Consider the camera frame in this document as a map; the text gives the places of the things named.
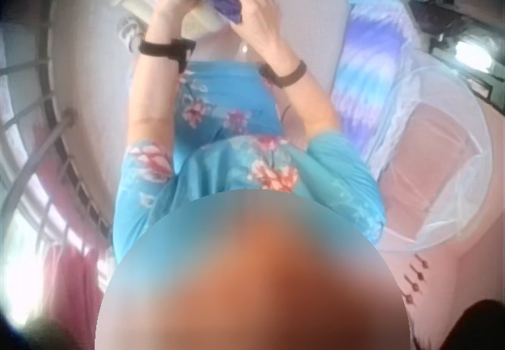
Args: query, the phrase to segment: teal dress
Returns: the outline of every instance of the teal dress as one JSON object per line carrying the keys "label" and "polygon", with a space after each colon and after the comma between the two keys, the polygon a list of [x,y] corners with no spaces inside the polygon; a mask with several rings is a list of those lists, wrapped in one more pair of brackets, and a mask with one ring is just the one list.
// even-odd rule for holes
{"label": "teal dress", "polygon": [[267,189],[311,199],[355,225],[371,242],[385,213],[376,182],[338,132],[306,151],[283,137],[275,100],[253,65],[192,63],[181,79],[173,158],[140,141],[125,154],[114,216],[120,262],[172,210],[207,195]]}

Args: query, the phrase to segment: tie-dye fabric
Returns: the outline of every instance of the tie-dye fabric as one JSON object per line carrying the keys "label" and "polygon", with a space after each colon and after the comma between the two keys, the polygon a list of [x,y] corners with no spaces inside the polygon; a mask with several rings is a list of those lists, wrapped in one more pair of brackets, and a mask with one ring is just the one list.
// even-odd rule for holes
{"label": "tie-dye fabric", "polygon": [[342,131],[367,161],[367,149],[395,105],[391,94],[402,67],[402,49],[417,34],[399,0],[349,0],[346,29],[332,102]]}

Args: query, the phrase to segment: floral print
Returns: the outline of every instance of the floral print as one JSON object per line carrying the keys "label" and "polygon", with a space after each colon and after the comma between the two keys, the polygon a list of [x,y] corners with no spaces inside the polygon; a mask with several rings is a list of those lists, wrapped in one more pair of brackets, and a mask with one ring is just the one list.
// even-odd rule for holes
{"label": "floral print", "polygon": [[185,107],[182,112],[182,118],[188,122],[191,128],[196,129],[198,124],[204,119],[207,111],[207,104],[202,99],[196,99]]}
{"label": "floral print", "polygon": [[260,150],[264,153],[276,151],[279,145],[284,145],[287,141],[277,136],[256,136],[256,142]]}
{"label": "floral print", "polygon": [[248,179],[258,180],[263,190],[292,193],[298,182],[298,170],[292,166],[274,169],[264,161],[256,160],[252,164]]}
{"label": "floral print", "polygon": [[158,145],[141,144],[131,147],[127,154],[137,161],[137,173],[145,181],[161,184],[174,175],[169,155]]}
{"label": "floral print", "polygon": [[224,127],[228,128],[233,134],[243,135],[249,121],[250,114],[239,110],[230,111],[224,122]]}

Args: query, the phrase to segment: wrist strap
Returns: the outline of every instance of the wrist strap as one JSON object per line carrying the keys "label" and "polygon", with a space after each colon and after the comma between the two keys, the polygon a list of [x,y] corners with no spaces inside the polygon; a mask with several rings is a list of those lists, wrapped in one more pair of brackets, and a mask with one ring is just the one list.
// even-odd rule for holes
{"label": "wrist strap", "polygon": [[278,76],[268,64],[264,64],[260,68],[260,75],[270,80],[278,88],[287,88],[296,84],[306,73],[307,65],[303,61],[300,61],[300,65],[289,76]]}
{"label": "wrist strap", "polygon": [[179,74],[188,66],[188,60],[195,50],[196,43],[187,39],[175,39],[170,44],[154,44],[141,41],[139,51],[151,57],[166,57],[179,63]]}

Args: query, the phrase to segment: white floor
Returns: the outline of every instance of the white floor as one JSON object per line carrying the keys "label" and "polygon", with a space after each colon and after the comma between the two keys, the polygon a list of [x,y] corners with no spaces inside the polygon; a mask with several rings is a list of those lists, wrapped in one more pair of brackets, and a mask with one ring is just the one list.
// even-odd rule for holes
{"label": "white floor", "polygon": [[[57,0],[52,39],[59,109],[71,106],[79,114],[66,144],[109,219],[125,148],[131,64],[116,34],[116,25],[127,12],[111,7],[111,1]],[[286,37],[329,90],[345,29],[346,0],[279,0],[279,4]],[[229,43],[225,35],[204,46],[213,53]]]}

